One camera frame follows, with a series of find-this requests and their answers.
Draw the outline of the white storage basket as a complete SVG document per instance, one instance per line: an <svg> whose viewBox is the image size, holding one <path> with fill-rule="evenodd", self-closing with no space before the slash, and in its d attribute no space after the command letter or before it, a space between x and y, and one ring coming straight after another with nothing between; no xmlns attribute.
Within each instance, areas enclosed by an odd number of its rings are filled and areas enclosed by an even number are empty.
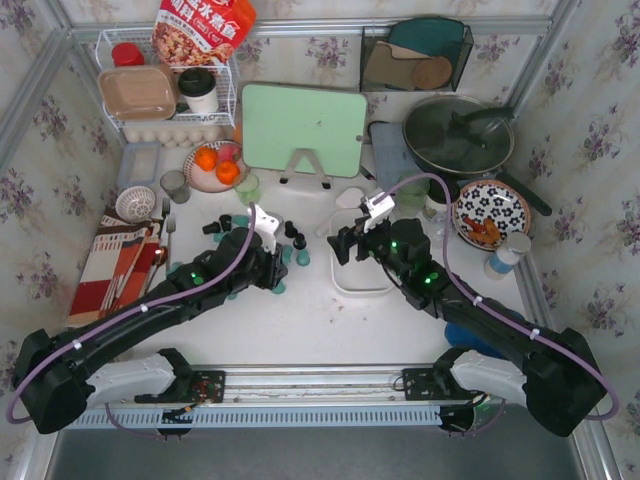
<svg viewBox="0 0 640 480"><path fill-rule="evenodd" d="M336 236L343 227L352 227L363 214L358 208L337 210L329 219L327 236ZM357 247L349 251L349 262L340 265L330 250L331 275L336 290L349 298L374 298L388 294L393 285L373 259L357 261Z"/></svg>

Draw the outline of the black coffee capsule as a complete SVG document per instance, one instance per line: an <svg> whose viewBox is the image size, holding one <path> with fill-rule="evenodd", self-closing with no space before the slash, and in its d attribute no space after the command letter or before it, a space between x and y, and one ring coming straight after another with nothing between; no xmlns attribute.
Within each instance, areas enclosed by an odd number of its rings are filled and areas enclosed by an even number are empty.
<svg viewBox="0 0 640 480"><path fill-rule="evenodd" d="M284 233L287 238L294 239L299 234L299 231L292 221L286 221L284 224Z"/></svg>
<svg viewBox="0 0 640 480"><path fill-rule="evenodd" d="M232 217L228 214L223 214L219 217L219 222L221 225L221 228L224 231L229 231L232 229Z"/></svg>
<svg viewBox="0 0 640 480"><path fill-rule="evenodd" d="M293 239L293 247L296 250L304 250L307 246L306 238L302 233L298 233Z"/></svg>
<svg viewBox="0 0 640 480"><path fill-rule="evenodd" d="M204 235L215 234L221 232L221 225L218 222L212 222L202 227Z"/></svg>

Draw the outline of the blue cloth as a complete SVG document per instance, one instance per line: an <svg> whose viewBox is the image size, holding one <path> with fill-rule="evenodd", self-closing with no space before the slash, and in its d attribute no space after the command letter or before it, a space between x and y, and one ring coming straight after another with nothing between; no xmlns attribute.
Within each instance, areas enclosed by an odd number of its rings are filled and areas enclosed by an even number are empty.
<svg viewBox="0 0 640 480"><path fill-rule="evenodd" d="M468 329L456 324L448 323L444 330L444 336L451 347L469 348L488 357L504 359L504 356L499 351L481 340Z"/></svg>

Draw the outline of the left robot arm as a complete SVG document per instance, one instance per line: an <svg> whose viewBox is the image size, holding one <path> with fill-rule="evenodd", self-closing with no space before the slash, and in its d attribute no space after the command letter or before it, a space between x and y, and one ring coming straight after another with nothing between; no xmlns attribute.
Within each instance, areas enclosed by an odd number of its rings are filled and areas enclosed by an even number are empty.
<svg viewBox="0 0 640 480"><path fill-rule="evenodd" d="M269 251L256 233L236 228L217 248L179 266L138 300L83 327L25 337L12 385L41 434L75 421L96 392L89 379L147 338L224 304L249 287L275 288L287 275L283 246Z"/></svg>

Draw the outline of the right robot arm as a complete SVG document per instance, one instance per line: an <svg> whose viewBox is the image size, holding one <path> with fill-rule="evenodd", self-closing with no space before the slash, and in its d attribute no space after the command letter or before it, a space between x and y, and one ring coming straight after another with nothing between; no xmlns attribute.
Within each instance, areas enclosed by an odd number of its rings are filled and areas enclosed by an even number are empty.
<svg viewBox="0 0 640 480"><path fill-rule="evenodd" d="M443 385L455 382L518 403L560 437L569 436L604 398L596 360L580 333L538 327L479 296L433 259L418 220L384 220L371 230L358 222L327 241L340 265L375 260L412 307L463 328L500 353L499 359L471 347L446 353L439 359L450 368Z"/></svg>

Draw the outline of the coffee cup on rack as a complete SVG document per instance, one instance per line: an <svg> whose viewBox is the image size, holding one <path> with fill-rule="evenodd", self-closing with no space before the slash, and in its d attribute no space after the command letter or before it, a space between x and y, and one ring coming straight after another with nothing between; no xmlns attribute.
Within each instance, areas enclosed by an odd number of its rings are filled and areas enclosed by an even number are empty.
<svg viewBox="0 0 640 480"><path fill-rule="evenodd" d="M193 113L208 114L218 111L216 78L210 70L202 67L186 69L179 74L177 85Z"/></svg>

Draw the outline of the white plastic scoop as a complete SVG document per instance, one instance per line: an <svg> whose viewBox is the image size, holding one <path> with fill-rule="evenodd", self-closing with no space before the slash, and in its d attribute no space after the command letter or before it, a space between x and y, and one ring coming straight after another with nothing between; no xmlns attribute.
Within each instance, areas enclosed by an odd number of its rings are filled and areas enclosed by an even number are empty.
<svg viewBox="0 0 640 480"><path fill-rule="evenodd" d="M316 228L315 236L321 238L326 235L334 214L341 210L358 208L364 196L365 192L359 187L349 187L339 194L334 202L334 211Z"/></svg>

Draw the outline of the green plastic tumbler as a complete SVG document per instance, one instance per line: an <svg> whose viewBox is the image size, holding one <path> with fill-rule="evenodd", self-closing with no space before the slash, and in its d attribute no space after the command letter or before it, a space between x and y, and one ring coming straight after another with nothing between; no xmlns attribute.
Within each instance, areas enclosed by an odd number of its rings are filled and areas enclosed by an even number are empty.
<svg viewBox="0 0 640 480"><path fill-rule="evenodd" d="M395 194L396 205L410 210L420 210L429 192L430 180L420 178L403 185Z"/></svg>

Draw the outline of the white cup black lid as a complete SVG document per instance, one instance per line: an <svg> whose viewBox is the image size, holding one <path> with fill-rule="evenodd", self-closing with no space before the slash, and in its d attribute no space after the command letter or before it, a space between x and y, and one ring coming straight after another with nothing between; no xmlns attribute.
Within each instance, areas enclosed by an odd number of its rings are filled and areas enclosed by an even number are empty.
<svg viewBox="0 0 640 480"><path fill-rule="evenodd" d="M425 199L423 215L429 223L443 223L447 220L447 201L439 184L429 188Z"/></svg>

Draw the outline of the grey blue board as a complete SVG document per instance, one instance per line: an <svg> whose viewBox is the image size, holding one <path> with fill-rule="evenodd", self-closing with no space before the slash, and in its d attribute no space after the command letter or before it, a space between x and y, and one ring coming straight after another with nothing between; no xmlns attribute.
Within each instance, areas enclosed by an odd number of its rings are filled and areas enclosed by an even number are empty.
<svg viewBox="0 0 640 480"><path fill-rule="evenodd" d="M368 134L373 149L374 176L383 191L389 191L405 178L422 173L405 142L400 123L371 122Z"/></svg>

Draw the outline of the small green glass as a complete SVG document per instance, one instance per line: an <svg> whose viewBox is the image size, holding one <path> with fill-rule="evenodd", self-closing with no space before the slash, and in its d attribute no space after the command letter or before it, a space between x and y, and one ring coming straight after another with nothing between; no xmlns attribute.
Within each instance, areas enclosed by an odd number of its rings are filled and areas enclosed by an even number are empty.
<svg viewBox="0 0 640 480"><path fill-rule="evenodd" d="M259 178L250 172L245 172L234 182L234 190L244 205L258 204L261 199Z"/></svg>

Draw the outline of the red toy sausage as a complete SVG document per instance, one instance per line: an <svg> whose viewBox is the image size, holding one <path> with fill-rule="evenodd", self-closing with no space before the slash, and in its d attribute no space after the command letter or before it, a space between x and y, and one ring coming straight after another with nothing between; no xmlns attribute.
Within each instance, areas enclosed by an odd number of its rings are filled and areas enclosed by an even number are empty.
<svg viewBox="0 0 640 480"><path fill-rule="evenodd" d="M471 228L475 233L486 233L486 227L472 220L470 217L464 217L463 222Z"/></svg>

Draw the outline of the orange tangerine right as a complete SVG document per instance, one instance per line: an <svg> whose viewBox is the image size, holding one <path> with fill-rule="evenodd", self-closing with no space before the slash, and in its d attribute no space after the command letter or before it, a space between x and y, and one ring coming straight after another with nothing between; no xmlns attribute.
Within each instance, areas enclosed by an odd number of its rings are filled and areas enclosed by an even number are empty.
<svg viewBox="0 0 640 480"><path fill-rule="evenodd" d="M223 185L232 185L240 173L240 168L233 161L221 161L215 170L218 181Z"/></svg>

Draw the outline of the orange tangerine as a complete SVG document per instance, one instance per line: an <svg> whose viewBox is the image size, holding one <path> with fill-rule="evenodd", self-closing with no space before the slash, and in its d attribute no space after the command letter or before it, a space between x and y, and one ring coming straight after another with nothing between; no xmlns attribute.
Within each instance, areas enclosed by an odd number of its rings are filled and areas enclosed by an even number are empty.
<svg viewBox="0 0 640 480"><path fill-rule="evenodd" d="M223 185L232 185L240 173L240 168L233 161L221 161L215 170L218 181Z"/></svg>
<svg viewBox="0 0 640 480"><path fill-rule="evenodd" d="M194 154L194 163L203 171L214 171L218 163L218 152L215 148L202 146Z"/></svg>

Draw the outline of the floral patterned plate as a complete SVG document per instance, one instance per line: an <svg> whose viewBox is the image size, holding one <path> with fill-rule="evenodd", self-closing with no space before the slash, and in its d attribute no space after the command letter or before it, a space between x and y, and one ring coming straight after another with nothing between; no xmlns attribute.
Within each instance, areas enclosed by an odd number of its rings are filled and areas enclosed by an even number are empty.
<svg viewBox="0 0 640 480"><path fill-rule="evenodd" d="M491 218L502 239L490 242L486 233L475 233L463 222L470 217L482 224ZM528 203L514 189L498 180L477 180L461 188L454 201L452 221L458 235L468 244L484 251L495 251L510 232L529 233L531 212Z"/></svg>

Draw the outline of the copper spoon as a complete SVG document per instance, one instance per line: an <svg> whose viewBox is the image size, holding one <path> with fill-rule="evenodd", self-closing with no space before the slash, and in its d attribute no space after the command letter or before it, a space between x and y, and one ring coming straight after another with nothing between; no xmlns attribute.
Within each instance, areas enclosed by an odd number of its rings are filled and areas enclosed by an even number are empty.
<svg viewBox="0 0 640 480"><path fill-rule="evenodd" d="M150 273L147 276L145 287L144 287L144 294L146 294L149 291L149 289L151 287L151 283L152 283L154 277L156 276L156 273L157 273L159 267L162 266L165 263L166 258L167 258L167 248L165 246L159 246L154 251L154 257L153 257L153 260L152 260Z"/></svg>

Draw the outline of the orange toy food piece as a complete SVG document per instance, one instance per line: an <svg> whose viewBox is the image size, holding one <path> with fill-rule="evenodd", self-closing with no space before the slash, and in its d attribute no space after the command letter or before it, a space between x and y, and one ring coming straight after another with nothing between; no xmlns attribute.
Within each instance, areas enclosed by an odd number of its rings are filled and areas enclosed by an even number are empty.
<svg viewBox="0 0 640 480"><path fill-rule="evenodd" d="M491 218L486 218L483 225L486 230L486 235L490 238L492 244L496 244L502 239L500 230Z"/></svg>

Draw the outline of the plate with fruit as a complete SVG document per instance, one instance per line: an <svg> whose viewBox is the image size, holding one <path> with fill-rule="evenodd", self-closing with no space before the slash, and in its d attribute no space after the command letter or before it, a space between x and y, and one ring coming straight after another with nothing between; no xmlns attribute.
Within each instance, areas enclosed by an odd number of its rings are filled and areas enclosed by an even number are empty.
<svg viewBox="0 0 640 480"><path fill-rule="evenodd" d="M232 185L223 185L218 181L215 174L216 168L214 171L205 172L194 163L194 154L196 150L202 146L212 147L217 150L218 163L221 161L235 162L241 170L239 176L245 172L249 172L249 167L243 160L242 147L240 144L227 140L204 143L190 152L183 164L182 172L187 179L187 183L192 188L204 193L221 193L234 187L234 183Z"/></svg>

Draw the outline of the white bottle blue label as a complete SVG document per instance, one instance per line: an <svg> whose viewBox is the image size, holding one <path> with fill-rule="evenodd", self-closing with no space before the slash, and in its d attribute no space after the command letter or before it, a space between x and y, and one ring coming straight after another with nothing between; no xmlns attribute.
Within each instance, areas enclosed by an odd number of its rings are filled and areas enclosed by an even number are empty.
<svg viewBox="0 0 640 480"><path fill-rule="evenodd" d="M494 280L504 278L530 249L531 239L526 234L510 232L485 262L485 275Z"/></svg>

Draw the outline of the black frying pan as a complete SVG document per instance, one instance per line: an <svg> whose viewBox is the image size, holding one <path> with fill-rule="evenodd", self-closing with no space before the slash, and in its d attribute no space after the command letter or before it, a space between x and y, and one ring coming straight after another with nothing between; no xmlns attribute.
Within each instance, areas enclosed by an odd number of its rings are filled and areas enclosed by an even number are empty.
<svg viewBox="0 0 640 480"><path fill-rule="evenodd" d="M415 104L402 122L404 141L425 172L457 179L494 178L519 193L543 216L551 206L504 169L515 147L512 107L490 107L462 95L433 96Z"/></svg>

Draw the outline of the orange tangerine left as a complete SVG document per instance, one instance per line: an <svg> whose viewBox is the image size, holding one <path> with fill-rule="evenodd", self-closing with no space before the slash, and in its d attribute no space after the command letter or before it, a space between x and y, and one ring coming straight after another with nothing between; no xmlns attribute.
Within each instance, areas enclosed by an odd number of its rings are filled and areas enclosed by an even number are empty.
<svg viewBox="0 0 640 480"><path fill-rule="evenodd" d="M215 148L202 146L194 154L194 163L203 171L214 171L218 163L218 152Z"/></svg>

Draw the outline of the grey glass cup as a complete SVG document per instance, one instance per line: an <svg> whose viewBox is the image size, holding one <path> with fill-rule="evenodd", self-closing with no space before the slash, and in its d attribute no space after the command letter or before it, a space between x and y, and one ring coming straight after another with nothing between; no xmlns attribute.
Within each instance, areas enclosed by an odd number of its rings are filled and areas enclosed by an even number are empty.
<svg viewBox="0 0 640 480"><path fill-rule="evenodd" d="M190 187L182 171L170 170L160 178L160 187L171 201L184 204L190 199Z"/></svg>

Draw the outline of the white round strainer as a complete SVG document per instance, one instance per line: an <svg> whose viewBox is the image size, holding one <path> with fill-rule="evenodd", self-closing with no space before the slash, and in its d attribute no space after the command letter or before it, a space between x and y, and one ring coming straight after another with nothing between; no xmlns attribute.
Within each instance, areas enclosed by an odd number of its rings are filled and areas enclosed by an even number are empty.
<svg viewBox="0 0 640 480"><path fill-rule="evenodd" d="M152 214L155 206L156 195L151 188L132 186L119 194L115 211L126 222L140 223Z"/></svg>

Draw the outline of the striped red placemat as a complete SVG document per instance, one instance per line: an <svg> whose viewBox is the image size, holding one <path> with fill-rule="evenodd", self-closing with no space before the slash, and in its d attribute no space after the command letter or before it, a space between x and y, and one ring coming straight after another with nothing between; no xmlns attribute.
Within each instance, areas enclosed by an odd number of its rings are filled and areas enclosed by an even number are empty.
<svg viewBox="0 0 640 480"><path fill-rule="evenodd" d="M161 221L124 221L107 208L101 218L65 326L79 328L138 300L160 247Z"/></svg>

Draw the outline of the green cutting board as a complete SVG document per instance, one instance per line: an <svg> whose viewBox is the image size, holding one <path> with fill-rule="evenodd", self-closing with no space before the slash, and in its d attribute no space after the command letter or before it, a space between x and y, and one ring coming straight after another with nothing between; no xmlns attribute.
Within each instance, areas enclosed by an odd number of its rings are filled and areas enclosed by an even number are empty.
<svg viewBox="0 0 640 480"><path fill-rule="evenodd" d="M329 177L359 173L366 97L359 93L247 84L242 90L246 165L284 171L296 151L314 152Z"/></svg>

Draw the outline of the egg carton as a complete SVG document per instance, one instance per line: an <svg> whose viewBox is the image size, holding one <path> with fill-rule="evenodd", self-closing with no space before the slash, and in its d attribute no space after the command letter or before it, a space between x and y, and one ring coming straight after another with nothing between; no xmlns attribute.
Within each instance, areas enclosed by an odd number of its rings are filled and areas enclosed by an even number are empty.
<svg viewBox="0 0 640 480"><path fill-rule="evenodd" d="M129 143L158 142L166 148L195 147L225 139L231 132L232 128L228 126L142 126L123 128L124 136Z"/></svg>

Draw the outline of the clear blue-rim container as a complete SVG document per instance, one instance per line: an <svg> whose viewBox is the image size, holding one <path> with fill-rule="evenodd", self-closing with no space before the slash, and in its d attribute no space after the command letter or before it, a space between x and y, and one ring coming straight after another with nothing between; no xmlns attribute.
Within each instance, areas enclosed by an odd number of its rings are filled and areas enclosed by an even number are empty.
<svg viewBox="0 0 640 480"><path fill-rule="evenodd" d="M139 142L128 144L117 179L120 190L132 186L151 186L157 179L161 144L159 142Z"/></svg>

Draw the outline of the round cork coaster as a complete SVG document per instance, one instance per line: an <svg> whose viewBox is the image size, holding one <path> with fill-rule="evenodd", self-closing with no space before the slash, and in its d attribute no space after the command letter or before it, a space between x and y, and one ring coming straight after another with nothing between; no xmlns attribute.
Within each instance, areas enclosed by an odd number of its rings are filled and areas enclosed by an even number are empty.
<svg viewBox="0 0 640 480"><path fill-rule="evenodd" d="M452 73L452 64L446 57L431 57L416 64L411 74L411 80L417 89L435 90L445 86Z"/></svg>

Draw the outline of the black mesh organizer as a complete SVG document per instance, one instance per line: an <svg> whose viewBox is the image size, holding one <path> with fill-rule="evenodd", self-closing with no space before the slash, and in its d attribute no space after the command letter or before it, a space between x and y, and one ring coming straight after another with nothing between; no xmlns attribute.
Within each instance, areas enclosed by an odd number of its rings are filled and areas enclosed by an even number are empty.
<svg viewBox="0 0 640 480"><path fill-rule="evenodd" d="M361 92L455 92L474 46L469 25L441 16L400 21L386 34L364 31L361 40ZM438 56L446 57L452 64L449 82L435 90L414 87L411 74L416 64Z"/></svg>

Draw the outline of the beige lunch box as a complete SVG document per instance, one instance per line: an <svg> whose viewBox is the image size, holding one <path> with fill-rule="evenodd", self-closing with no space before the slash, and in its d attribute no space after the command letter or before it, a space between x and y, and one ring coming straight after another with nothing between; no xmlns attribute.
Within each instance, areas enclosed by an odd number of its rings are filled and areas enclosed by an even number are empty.
<svg viewBox="0 0 640 480"><path fill-rule="evenodd" d="M107 112L118 120L166 120L176 113L179 92L167 65L104 70L98 84Z"/></svg>

